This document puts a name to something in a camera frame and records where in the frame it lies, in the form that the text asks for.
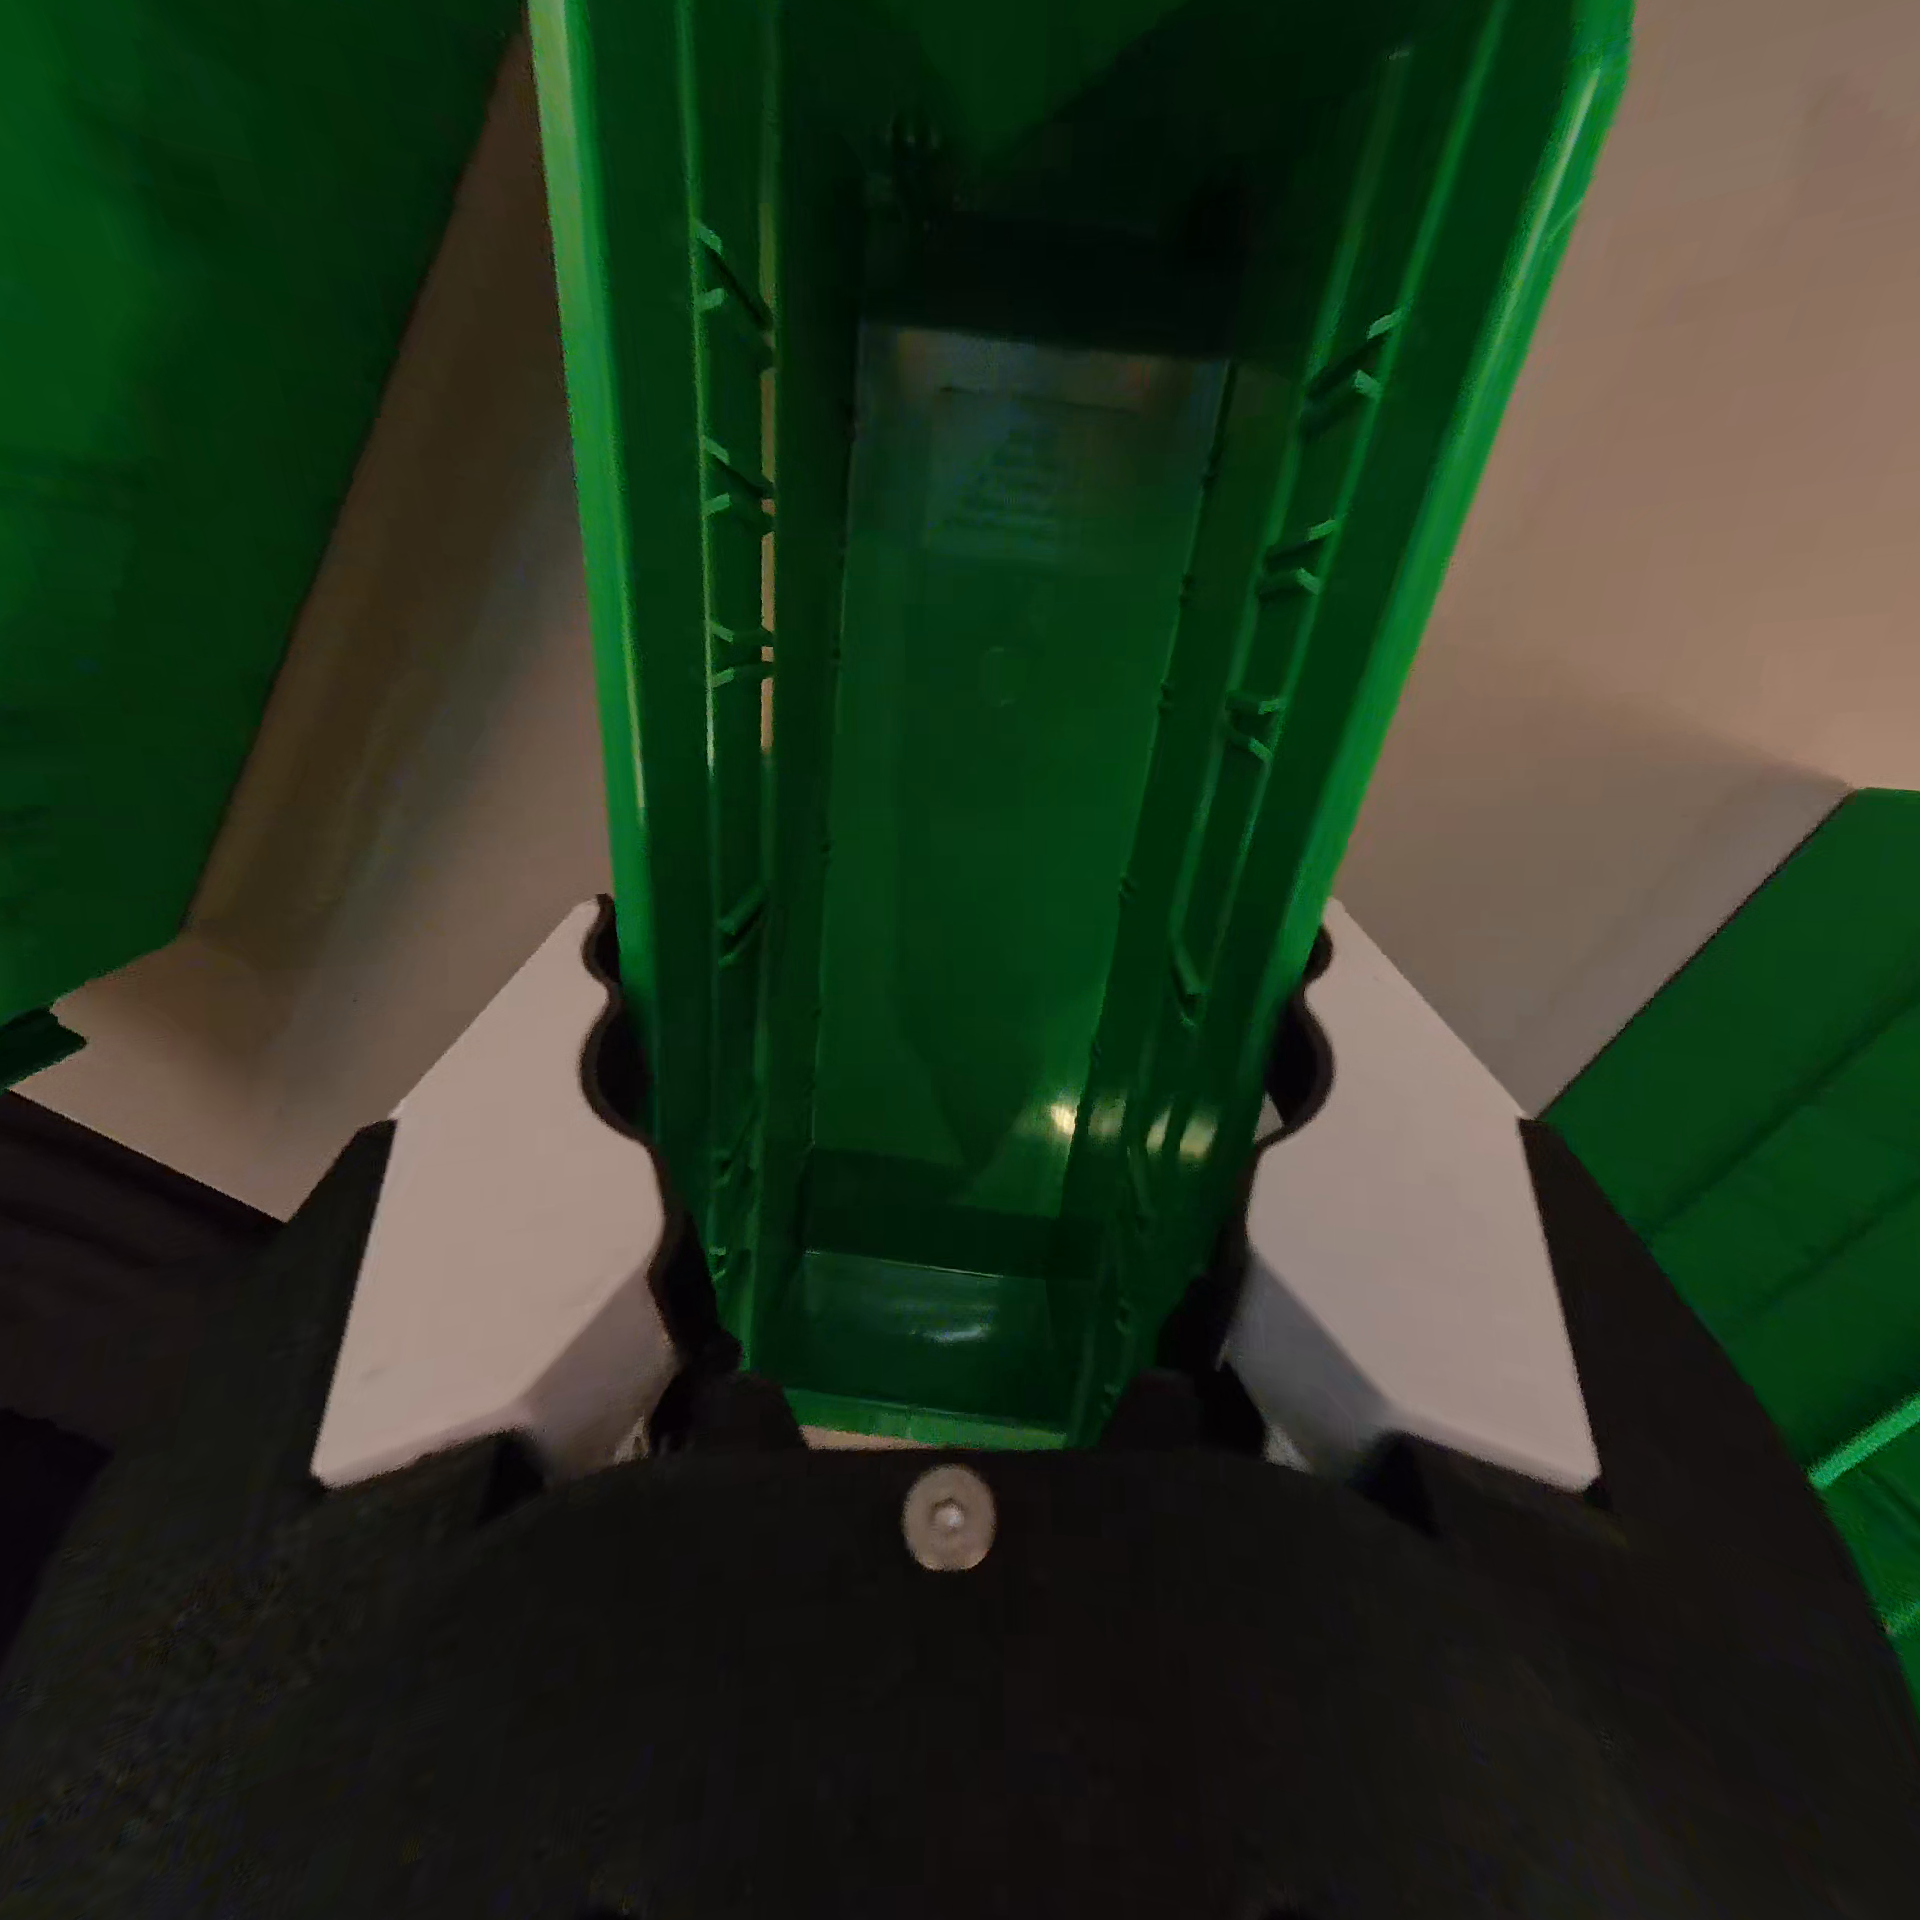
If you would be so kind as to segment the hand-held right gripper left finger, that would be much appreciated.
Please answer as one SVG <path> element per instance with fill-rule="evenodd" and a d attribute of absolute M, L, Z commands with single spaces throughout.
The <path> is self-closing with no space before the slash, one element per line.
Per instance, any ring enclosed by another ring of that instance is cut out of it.
<path fill-rule="evenodd" d="M 355 1485 L 514 1436 L 555 1477 L 630 1451 L 731 1360 L 690 1208 L 637 1124 L 608 896 L 572 907 L 391 1112 L 311 1471 Z"/>

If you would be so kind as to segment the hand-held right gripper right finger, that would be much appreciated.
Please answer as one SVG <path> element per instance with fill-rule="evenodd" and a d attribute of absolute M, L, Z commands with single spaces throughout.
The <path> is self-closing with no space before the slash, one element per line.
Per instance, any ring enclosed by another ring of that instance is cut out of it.
<path fill-rule="evenodd" d="M 1579 1495 L 1599 1475 L 1519 1106 L 1342 902 L 1263 1055 L 1168 1366 L 1267 1451 L 1355 1482 L 1399 1439 Z"/>

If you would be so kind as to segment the stack of nested green bins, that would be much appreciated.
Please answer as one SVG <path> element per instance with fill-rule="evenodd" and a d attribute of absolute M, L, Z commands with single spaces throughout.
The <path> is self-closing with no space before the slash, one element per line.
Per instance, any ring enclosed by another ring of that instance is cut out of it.
<path fill-rule="evenodd" d="M 1778 1427 L 1915 1680 L 1915 794 L 1837 803 L 1542 1120 Z"/>

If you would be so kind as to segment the green plastic bin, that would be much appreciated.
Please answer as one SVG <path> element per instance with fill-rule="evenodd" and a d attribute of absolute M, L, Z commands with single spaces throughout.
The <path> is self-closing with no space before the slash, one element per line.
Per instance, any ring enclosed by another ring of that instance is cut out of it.
<path fill-rule="evenodd" d="M 803 1423 L 1084 1446 L 1263 1070 L 1631 4 L 530 4 L 640 1112 Z"/>
<path fill-rule="evenodd" d="M 4 1087 L 200 886 L 518 19 L 2 4 Z"/>

